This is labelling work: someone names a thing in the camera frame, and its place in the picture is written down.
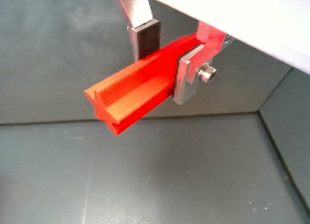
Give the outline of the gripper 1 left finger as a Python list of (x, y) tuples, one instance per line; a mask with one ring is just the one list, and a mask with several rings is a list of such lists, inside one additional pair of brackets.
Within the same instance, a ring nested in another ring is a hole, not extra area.
[(160, 49), (161, 22), (151, 12), (148, 0), (116, 0), (127, 21), (129, 42), (135, 60), (140, 60)]

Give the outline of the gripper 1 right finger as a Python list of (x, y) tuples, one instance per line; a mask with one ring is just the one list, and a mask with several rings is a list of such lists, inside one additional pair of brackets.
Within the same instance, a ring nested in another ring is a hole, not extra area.
[(199, 21), (195, 39), (199, 42), (177, 61), (173, 101), (179, 105), (195, 94), (199, 82), (208, 83), (215, 77), (216, 70), (209, 61), (221, 50), (225, 34)]

